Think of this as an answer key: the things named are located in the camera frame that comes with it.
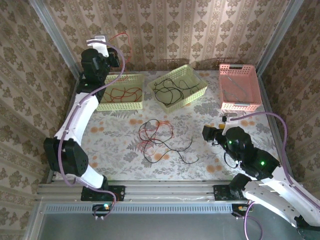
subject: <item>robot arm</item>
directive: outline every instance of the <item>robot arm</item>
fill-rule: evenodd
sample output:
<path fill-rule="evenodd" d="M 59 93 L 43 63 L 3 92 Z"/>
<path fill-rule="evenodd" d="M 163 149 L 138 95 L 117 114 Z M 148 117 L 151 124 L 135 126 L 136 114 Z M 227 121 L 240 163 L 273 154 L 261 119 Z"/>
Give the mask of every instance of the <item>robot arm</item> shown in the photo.
<path fill-rule="evenodd" d="M 219 144 L 246 173 L 246 175 L 239 173 L 231 181 L 229 188 L 233 195 L 239 196 L 241 192 L 248 200 L 265 206 L 294 227 L 306 224 L 320 227 L 319 209 L 307 201 L 294 187 L 299 188 L 314 203 L 319 205 L 320 201 L 293 178 L 290 180 L 293 181 L 294 186 L 290 184 L 278 160 L 267 151 L 254 147 L 250 135 L 241 127 L 233 126 L 224 130 L 206 125 L 202 135 L 207 142 Z M 280 195 L 267 191 L 248 176 L 262 181 Z"/>
<path fill-rule="evenodd" d="M 104 36 L 95 36 L 94 40 L 105 42 Z M 62 143 L 62 166 L 65 174 L 74 176 L 78 181 L 94 189 L 108 190 L 108 180 L 104 175 L 96 172 L 88 161 L 87 154 L 81 148 L 81 141 L 91 115 L 98 107 L 104 89 L 87 98 L 80 106 L 75 115 L 73 112 L 79 102 L 87 97 L 92 91 L 105 85 L 105 79 L 110 72 L 110 67 L 119 67 L 117 52 L 101 43 L 91 43 L 93 48 L 86 49 L 81 54 L 83 73 L 76 89 L 75 101 L 64 124 L 54 135 L 54 138 L 46 138 L 43 146 L 48 158 L 48 163 L 53 171 L 60 173 L 58 164 L 58 146 L 63 133 L 67 128 Z"/>

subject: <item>gray floor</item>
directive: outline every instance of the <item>gray floor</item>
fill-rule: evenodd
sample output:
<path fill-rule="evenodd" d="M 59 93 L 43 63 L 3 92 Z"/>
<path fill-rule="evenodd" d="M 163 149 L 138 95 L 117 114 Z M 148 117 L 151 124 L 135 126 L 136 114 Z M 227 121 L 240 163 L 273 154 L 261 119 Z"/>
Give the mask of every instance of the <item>gray floor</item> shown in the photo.
<path fill-rule="evenodd" d="M 301 240 L 288 222 L 262 206 L 250 213 L 263 227 L 263 240 Z M 113 214 L 95 221 L 90 214 L 45 216 L 41 240 L 245 240 L 243 220 L 230 214 Z M 250 240 L 259 227 L 248 221 Z"/>

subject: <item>damask wallpaper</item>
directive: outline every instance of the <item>damask wallpaper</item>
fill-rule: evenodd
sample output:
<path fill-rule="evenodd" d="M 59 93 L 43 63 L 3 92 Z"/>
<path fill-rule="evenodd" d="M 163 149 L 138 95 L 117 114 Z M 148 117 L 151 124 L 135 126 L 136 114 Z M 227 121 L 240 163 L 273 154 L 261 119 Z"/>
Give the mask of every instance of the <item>damask wallpaper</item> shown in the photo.
<path fill-rule="evenodd" d="M 294 177 L 320 199 L 320 1 L 305 0 L 262 79 L 288 125 Z"/>
<path fill-rule="evenodd" d="M 74 79 L 36 12 L 0 0 L 0 239 L 22 239 L 48 172 L 43 141 L 65 116 Z"/>
<path fill-rule="evenodd" d="M 76 59 L 86 40 L 126 32 L 128 70 L 256 65 L 288 0 L 45 0 Z M 112 41 L 126 58 L 122 35 Z"/>

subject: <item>table surface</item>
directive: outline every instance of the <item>table surface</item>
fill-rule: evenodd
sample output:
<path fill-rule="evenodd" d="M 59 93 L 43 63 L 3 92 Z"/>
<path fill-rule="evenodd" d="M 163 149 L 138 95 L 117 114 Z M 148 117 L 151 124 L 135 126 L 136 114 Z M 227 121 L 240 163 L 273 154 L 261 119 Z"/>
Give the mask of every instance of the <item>table surface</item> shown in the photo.
<path fill-rule="evenodd" d="M 168 71 L 139 72 L 145 75 L 145 85 L 168 73 Z M 224 151 L 220 146 L 211 146 L 204 141 L 204 125 L 218 127 L 221 116 L 225 113 L 237 113 L 238 116 L 249 114 L 244 111 L 220 109 L 219 71 L 198 71 L 208 88 L 203 96 L 170 114 L 166 114 L 151 93 L 145 87 L 142 110 L 95 111 L 88 122 L 82 138 L 82 148 L 89 158 L 89 164 L 109 180 L 231 180 L 240 168 L 232 169 L 224 162 Z M 260 106 L 256 112 L 263 112 Z M 159 162 L 151 164 L 144 159 L 138 144 L 139 127 L 150 119 L 169 121 L 173 126 L 174 138 L 167 144 L 173 149 L 187 147 L 181 155 L 186 164 L 179 159 L 176 152 L 169 152 Z M 258 115 L 239 121 L 239 126 L 249 133 L 255 147 L 268 151 L 279 159 L 267 117 Z M 166 139 L 169 131 L 159 129 Z M 155 147 L 150 156 L 152 161 L 166 151 L 166 147 Z"/>

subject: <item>yellow plastic basket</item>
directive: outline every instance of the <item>yellow plastic basket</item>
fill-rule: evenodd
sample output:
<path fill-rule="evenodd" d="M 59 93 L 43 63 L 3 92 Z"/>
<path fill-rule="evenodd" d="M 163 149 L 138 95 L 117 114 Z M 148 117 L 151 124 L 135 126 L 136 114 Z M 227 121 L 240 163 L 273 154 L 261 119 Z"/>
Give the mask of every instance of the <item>yellow plastic basket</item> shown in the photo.
<path fill-rule="evenodd" d="M 164 105 L 162 102 L 166 102 L 166 100 L 168 100 L 168 98 L 171 98 L 172 94 L 174 94 L 176 91 L 173 91 L 172 93 L 158 91 L 156 96 L 154 91 L 156 89 L 155 84 L 158 84 L 157 85 L 157 89 L 158 89 L 159 87 L 161 87 L 159 84 L 167 78 L 170 78 L 177 86 L 179 86 L 181 80 L 183 80 L 189 87 L 197 85 L 197 88 L 195 88 L 196 92 L 192 93 L 189 90 L 184 90 L 183 99 L 170 105 Z M 172 70 L 171 72 L 157 78 L 156 80 L 148 83 L 147 85 L 147 88 L 152 93 L 153 98 L 159 103 L 159 105 L 161 106 L 161 108 L 164 110 L 166 114 L 169 114 L 174 110 L 182 108 L 183 106 L 187 105 L 193 100 L 199 98 L 200 96 L 205 94 L 207 87 L 208 87 L 208 84 L 204 80 L 202 80 L 199 74 L 188 64 L 178 67 L 175 70 Z"/>
<path fill-rule="evenodd" d="M 105 83 L 110 83 L 118 75 L 108 75 L 105 79 Z M 123 77 L 116 81 L 114 84 L 108 86 L 105 91 L 100 104 L 96 108 L 97 111 L 115 111 L 115 110 L 139 110 L 143 108 L 143 101 L 145 97 L 144 91 L 145 76 L 143 74 L 123 74 Z M 128 90 L 130 88 L 140 88 L 142 91 L 138 91 L 136 94 L 139 97 L 138 101 L 135 102 L 136 96 L 132 95 L 124 97 L 122 102 L 120 99 L 114 99 L 114 102 L 110 102 L 111 98 L 108 94 L 112 92 L 113 97 L 121 97 L 123 92 L 118 90 Z"/>

